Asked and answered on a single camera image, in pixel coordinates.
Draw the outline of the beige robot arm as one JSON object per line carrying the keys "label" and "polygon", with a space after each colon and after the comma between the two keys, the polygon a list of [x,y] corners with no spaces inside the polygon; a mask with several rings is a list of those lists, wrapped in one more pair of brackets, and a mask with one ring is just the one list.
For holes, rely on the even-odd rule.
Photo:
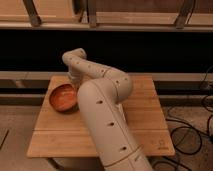
{"label": "beige robot arm", "polygon": [[82,48],[65,52],[62,60],[74,83],[90,77],[78,89],[78,106],[105,171],[153,171],[117,108],[132,92],[129,75],[88,61]]}

